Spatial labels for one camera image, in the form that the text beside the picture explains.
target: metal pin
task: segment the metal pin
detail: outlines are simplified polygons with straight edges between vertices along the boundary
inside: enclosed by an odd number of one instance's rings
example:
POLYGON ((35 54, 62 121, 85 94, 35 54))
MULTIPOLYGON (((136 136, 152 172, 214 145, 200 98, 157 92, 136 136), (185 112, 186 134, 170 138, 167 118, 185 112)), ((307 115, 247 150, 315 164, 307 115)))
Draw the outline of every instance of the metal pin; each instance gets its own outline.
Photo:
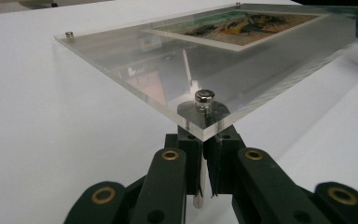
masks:
POLYGON ((69 32, 66 32, 65 35, 66 35, 66 38, 74 37, 74 32, 69 31, 69 32))
POLYGON ((208 90, 196 91, 195 100, 197 109, 205 113, 212 112, 214 92, 208 90))
POLYGON ((202 208, 203 206, 203 194, 205 193, 205 178, 206 178, 206 160, 201 159, 201 170, 200 170, 200 187, 201 189, 193 197, 193 206, 195 208, 202 208))

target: transparent glass edge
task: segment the transparent glass edge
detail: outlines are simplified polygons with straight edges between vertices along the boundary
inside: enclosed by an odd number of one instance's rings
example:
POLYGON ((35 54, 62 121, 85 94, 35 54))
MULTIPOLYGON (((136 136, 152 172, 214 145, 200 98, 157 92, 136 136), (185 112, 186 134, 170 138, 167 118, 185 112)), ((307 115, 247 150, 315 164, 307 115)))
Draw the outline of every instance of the transparent glass edge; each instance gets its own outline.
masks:
MULTIPOLYGON (((124 23, 121 23, 118 25, 109 26, 109 27, 105 27, 105 28, 101 28, 101 29, 94 29, 94 30, 81 31, 81 32, 72 31, 72 32, 74 32, 75 37, 81 37, 84 35, 94 35, 97 33, 109 32, 109 31, 113 31, 113 30, 153 23, 153 22, 157 22, 157 21, 165 21, 165 20, 175 19, 175 18, 179 18, 179 17, 185 17, 185 16, 189 16, 189 15, 193 15, 193 14, 197 14, 197 13, 201 13, 201 12, 207 12, 207 11, 211 11, 211 10, 217 10, 217 9, 222 9, 222 8, 226 8, 226 7, 234 7, 234 6, 235 6, 234 3, 233 4, 224 4, 222 6, 207 7, 204 9, 197 9, 197 10, 192 10, 192 11, 188 11, 188 12, 176 13, 176 14, 172 14, 169 16, 155 17, 152 19, 146 19, 146 20, 141 20, 141 21, 124 22, 124 23)), ((65 35, 55 35, 55 36, 57 38, 66 38, 65 35)))

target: metal standoff screw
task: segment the metal standoff screw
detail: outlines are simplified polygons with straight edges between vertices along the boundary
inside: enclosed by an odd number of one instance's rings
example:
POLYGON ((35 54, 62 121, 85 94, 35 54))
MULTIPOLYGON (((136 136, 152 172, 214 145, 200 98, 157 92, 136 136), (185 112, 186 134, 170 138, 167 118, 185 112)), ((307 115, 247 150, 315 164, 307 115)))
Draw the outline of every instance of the metal standoff screw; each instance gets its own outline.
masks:
POLYGON ((69 32, 66 32, 65 35, 66 35, 66 38, 74 37, 74 32, 69 31, 69 32))
POLYGON ((213 91, 208 90, 200 90, 196 91, 195 99, 196 106, 199 110, 204 110, 206 112, 210 112, 210 108, 212 107, 214 98, 213 91))

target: white background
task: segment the white background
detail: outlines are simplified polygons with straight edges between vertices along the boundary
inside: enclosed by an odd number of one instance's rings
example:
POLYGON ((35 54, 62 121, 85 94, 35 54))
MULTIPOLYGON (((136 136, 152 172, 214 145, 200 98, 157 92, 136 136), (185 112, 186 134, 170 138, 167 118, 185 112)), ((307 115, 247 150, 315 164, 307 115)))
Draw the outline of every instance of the white background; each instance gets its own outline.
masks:
MULTIPOLYGON (((89 186, 145 175, 165 134, 176 132, 54 35, 226 3, 118 0, 0 14, 0 224, 63 223, 89 186)), ((358 189, 358 45, 235 127, 299 186, 358 189)), ((236 223, 230 197, 210 199, 207 190, 202 209, 189 200, 187 223, 236 223)))

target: metal rod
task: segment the metal rod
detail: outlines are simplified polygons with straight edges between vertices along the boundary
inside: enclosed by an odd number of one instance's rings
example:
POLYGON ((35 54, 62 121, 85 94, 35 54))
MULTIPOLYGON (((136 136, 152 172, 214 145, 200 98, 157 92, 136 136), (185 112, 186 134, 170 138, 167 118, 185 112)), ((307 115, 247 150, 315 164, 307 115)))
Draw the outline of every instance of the metal rod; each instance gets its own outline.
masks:
POLYGON ((205 193, 205 177, 206 177, 206 160, 201 159, 201 170, 200 170, 200 187, 201 189, 197 192, 197 195, 193 198, 193 206, 195 208, 202 208, 203 206, 203 195, 205 193))

